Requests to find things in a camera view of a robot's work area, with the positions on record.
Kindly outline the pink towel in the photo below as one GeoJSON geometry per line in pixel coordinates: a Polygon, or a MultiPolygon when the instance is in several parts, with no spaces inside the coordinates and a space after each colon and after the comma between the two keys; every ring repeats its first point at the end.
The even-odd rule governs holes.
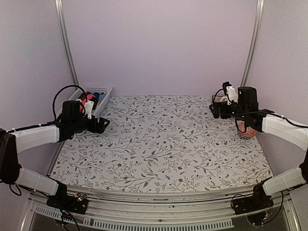
{"type": "Polygon", "coordinates": [[[98,99],[93,95],[93,94],[89,94],[86,96],[86,98],[82,101],[82,104],[85,105],[86,102],[88,101],[92,101],[94,102],[94,104],[96,105],[98,102],[98,99]]]}

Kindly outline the right robot arm white sleeve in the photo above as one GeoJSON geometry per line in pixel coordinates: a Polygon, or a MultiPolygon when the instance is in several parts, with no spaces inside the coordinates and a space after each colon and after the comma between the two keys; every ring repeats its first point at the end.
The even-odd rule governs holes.
{"type": "MultiPolygon", "coordinates": [[[[308,127],[277,115],[271,110],[258,108],[257,90],[252,87],[238,88],[238,102],[241,112],[237,120],[247,127],[277,136],[286,140],[303,151],[308,151],[308,127]]],[[[253,194],[249,197],[234,199],[231,203],[235,214],[249,213],[273,206],[272,195],[293,190],[308,183],[308,157],[298,167],[287,170],[275,177],[256,184],[253,194]]]]}

